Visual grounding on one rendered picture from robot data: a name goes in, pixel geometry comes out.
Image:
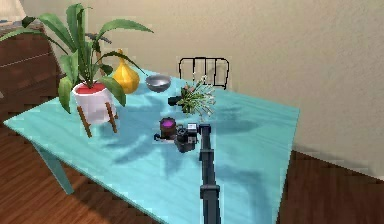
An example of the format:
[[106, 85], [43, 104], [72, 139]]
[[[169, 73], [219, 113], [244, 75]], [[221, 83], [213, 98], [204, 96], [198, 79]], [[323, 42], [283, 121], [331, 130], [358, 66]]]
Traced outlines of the grey metal bowl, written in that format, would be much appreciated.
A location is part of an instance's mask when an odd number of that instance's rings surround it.
[[157, 93], [166, 91], [171, 85], [171, 78], [167, 75], [150, 75], [145, 80], [147, 87]]

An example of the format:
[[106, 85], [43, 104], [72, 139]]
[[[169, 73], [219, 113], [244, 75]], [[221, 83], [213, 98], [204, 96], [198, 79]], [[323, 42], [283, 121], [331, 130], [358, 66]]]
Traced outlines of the green plant in white pot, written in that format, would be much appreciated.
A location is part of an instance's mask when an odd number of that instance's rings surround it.
[[21, 26], [1, 36], [0, 42], [21, 34], [39, 35], [64, 52], [59, 59], [64, 76], [58, 83], [58, 100], [62, 108], [70, 112], [70, 99], [75, 99], [84, 129], [91, 136], [90, 126], [93, 124], [108, 122], [115, 126], [118, 115], [114, 104], [126, 104], [122, 85], [111, 76], [113, 68], [102, 60], [111, 56], [122, 60], [129, 57], [117, 51], [102, 53], [99, 42], [105, 33], [115, 29], [143, 32], [149, 29], [136, 21], [114, 19], [102, 25], [97, 33], [87, 33], [85, 10], [80, 3], [69, 6], [65, 21], [53, 13], [36, 18], [26, 16]]

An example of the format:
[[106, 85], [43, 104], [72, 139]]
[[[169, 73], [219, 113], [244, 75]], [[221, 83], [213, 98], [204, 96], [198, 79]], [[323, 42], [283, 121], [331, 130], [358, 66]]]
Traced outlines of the dark cup with purple inside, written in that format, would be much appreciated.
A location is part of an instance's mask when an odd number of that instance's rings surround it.
[[176, 135], [176, 122], [167, 117], [160, 120], [160, 136], [162, 139], [171, 140]]

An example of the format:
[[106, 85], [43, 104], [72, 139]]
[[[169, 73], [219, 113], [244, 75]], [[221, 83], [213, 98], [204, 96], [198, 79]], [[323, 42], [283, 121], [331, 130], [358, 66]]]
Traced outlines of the yellow gourd vase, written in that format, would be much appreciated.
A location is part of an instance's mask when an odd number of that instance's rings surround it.
[[113, 78], [121, 85], [125, 94], [134, 93], [138, 89], [140, 77], [123, 58], [119, 58], [119, 61], [119, 66], [114, 72]]

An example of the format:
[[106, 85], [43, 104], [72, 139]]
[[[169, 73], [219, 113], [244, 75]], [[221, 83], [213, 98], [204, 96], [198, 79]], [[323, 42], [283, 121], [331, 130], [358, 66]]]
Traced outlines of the teal wooden table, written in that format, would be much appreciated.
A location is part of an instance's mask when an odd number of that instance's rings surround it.
[[[154, 140], [159, 122], [172, 117], [197, 123], [167, 100], [184, 81], [173, 79], [163, 93], [146, 85], [118, 107], [114, 125], [86, 131], [76, 110], [65, 111], [52, 99], [6, 120], [51, 161], [62, 161], [123, 198], [160, 224], [204, 224], [199, 152], [181, 153]], [[275, 224], [298, 109], [228, 90], [214, 91], [212, 127], [221, 224]]]

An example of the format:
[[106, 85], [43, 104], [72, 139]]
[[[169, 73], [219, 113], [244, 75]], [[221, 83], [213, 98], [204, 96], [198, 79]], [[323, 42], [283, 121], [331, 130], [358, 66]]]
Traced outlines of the brown wooden dresser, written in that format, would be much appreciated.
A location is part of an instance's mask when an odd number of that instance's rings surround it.
[[0, 119], [55, 98], [61, 70], [48, 40], [20, 34], [0, 42]]

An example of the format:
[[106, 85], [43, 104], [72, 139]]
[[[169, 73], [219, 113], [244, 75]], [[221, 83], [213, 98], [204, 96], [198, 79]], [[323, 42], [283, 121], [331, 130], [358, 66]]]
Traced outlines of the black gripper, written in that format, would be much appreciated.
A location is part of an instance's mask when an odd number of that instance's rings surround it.
[[176, 135], [171, 135], [162, 138], [160, 134], [154, 134], [155, 141], [174, 142], [177, 149], [181, 153], [186, 153], [195, 149], [197, 143], [198, 128], [196, 125], [180, 126], [177, 129]]

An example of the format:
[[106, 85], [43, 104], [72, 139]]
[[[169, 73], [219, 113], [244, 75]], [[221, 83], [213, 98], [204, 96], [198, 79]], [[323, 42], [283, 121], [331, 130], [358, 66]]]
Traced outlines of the small flowering plant black pot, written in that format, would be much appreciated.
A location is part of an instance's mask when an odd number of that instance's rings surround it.
[[206, 83], [207, 76], [203, 75], [197, 82], [186, 83], [180, 89], [180, 95], [169, 97], [170, 106], [180, 106], [182, 112], [188, 115], [198, 114], [201, 118], [211, 116], [212, 106], [216, 103], [215, 88]]

